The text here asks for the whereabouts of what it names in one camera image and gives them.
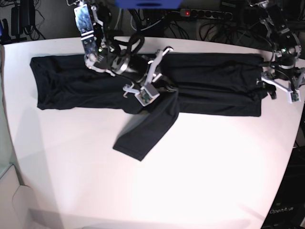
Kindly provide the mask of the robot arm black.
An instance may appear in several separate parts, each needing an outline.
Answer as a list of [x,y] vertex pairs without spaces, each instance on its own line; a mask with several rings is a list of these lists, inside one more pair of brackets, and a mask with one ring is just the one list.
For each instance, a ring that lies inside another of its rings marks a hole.
[[264,10],[260,23],[266,27],[266,39],[272,48],[271,59],[262,64],[268,70],[261,74],[258,83],[266,88],[273,100],[276,99],[276,89],[280,89],[286,93],[289,103],[300,102],[305,69],[296,67],[302,50],[298,37],[289,29],[275,0],[250,0],[248,3]]
[[130,84],[122,88],[124,97],[132,94],[145,107],[153,103],[161,92],[178,90],[160,69],[163,58],[173,51],[172,47],[157,50],[153,58],[139,55],[145,37],[137,32],[127,42],[116,40],[115,32],[109,27],[112,14],[101,0],[69,0],[67,5],[74,6],[86,67],[129,80]]

